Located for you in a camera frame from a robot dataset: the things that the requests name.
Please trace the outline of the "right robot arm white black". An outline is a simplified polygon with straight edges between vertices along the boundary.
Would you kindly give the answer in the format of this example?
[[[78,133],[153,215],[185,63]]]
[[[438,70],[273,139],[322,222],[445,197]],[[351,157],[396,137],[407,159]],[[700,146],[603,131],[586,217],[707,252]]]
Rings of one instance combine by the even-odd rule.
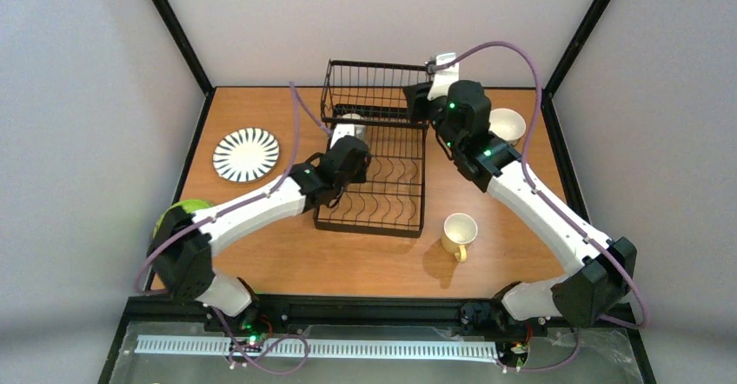
[[[492,106],[478,82],[460,80],[437,95],[432,83],[403,88],[408,118],[426,122],[463,177],[511,209],[553,252],[563,276],[520,282],[501,293],[510,317],[553,316],[575,328],[608,321],[608,311],[633,291],[635,245],[587,224],[490,128]]]

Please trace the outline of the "yellow mug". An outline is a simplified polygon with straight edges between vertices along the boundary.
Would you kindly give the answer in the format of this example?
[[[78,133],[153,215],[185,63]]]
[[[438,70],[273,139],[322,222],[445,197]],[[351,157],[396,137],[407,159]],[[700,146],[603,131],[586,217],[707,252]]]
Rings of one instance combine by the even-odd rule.
[[[449,215],[442,227],[442,248],[459,263],[468,259],[468,248],[478,235],[475,220],[464,213]]]

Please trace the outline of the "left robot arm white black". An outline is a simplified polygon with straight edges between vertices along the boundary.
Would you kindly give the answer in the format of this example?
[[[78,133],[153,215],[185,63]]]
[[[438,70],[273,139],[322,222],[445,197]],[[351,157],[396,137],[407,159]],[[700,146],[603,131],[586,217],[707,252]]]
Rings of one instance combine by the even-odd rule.
[[[147,262],[172,301],[198,301],[229,317],[256,303],[242,279],[214,268],[213,260],[246,235],[281,219],[340,201],[348,185],[364,183],[369,146],[343,136],[324,153],[292,165],[280,178],[224,204],[187,210],[178,203],[160,218]]]

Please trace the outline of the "black wire dish rack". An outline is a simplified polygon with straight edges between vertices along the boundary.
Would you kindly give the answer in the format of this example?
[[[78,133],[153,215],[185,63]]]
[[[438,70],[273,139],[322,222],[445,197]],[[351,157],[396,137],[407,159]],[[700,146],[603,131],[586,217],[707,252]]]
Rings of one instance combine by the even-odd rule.
[[[332,59],[321,97],[331,128],[354,124],[372,161],[364,183],[351,184],[332,208],[315,210],[320,230],[418,238],[425,216],[428,125],[411,122],[403,88],[425,83],[424,67]]]

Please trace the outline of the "white bowl dark outside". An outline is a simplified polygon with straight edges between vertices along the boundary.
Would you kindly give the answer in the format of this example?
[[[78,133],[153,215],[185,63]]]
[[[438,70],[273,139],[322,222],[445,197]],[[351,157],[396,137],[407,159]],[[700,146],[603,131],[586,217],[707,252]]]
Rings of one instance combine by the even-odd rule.
[[[522,115],[512,109],[496,108],[489,114],[489,132],[515,146],[525,135],[527,124]]]

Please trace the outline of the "white mug coral pattern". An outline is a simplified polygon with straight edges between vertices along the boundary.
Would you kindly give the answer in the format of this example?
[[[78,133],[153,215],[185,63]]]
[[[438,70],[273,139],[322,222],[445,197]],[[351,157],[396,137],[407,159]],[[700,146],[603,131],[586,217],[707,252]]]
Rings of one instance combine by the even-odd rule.
[[[341,115],[342,122],[339,122],[335,126],[335,132],[339,135],[351,135],[364,141],[366,137],[366,126],[359,121],[363,120],[363,117],[356,113],[348,113]]]

